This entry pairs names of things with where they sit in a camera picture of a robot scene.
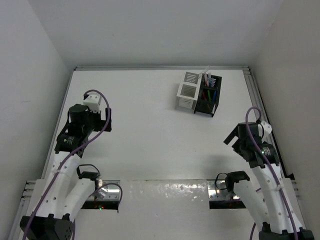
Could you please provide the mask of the clear plastic ruler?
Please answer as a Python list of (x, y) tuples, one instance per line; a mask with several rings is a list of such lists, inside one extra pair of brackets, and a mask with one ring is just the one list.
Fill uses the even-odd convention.
[(207, 67), (205, 67), (205, 68), (198, 74), (198, 79), (201, 79), (202, 76), (207, 73), (207, 71), (210, 69), (210, 67), (211, 67), (210, 65), (208, 65)]

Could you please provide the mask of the blue clear pen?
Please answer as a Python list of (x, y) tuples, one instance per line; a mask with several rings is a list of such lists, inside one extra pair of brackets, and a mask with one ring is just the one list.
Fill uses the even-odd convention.
[(209, 75), (208, 76), (208, 83), (209, 83), (209, 86), (210, 87), (214, 87), (215, 86), (215, 84), (216, 84), (216, 78), (214, 78), (214, 76), (213, 75)]

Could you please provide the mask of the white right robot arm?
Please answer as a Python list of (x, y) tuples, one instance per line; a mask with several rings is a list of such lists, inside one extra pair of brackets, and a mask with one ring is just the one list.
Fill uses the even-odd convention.
[(281, 174), (276, 149), (265, 138), (272, 127), (265, 121), (239, 123), (224, 140), (249, 164), (263, 198), (258, 196), (245, 171), (226, 174), (225, 187), (240, 198), (259, 231), (260, 240), (313, 240), (311, 230), (305, 229), (292, 207)]

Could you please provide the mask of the light blue pencil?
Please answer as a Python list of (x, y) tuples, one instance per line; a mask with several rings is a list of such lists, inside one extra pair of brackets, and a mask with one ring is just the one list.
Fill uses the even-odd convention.
[(216, 96), (217, 96), (217, 91), (215, 91), (214, 94), (213, 94), (212, 102), (216, 101)]

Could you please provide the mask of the green pencil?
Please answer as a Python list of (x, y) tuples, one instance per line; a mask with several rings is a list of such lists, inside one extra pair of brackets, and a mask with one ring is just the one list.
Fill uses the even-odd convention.
[(207, 95), (208, 95), (208, 100), (211, 101), (212, 99), (211, 99), (211, 94), (209, 90), (207, 90)]

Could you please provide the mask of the red clear pen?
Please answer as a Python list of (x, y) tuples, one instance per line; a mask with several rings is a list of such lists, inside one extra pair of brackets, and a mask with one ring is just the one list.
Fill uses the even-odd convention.
[(206, 85), (207, 87), (209, 87), (210, 85), (209, 85), (209, 81), (208, 81), (207, 71), (208, 71), (208, 70), (205, 70), (205, 71), (203, 72), (203, 76), (204, 76), (205, 85)]

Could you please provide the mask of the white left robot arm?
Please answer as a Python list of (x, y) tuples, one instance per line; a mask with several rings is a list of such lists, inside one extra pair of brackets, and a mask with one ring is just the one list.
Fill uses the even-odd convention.
[(161, 104), (111, 104), (111, 131), (90, 135), (82, 156), (50, 153), (28, 215), (70, 223), (77, 240), (245, 239), (244, 215), (212, 210), (208, 180), (247, 168), (224, 143), (245, 111), (213, 117)]

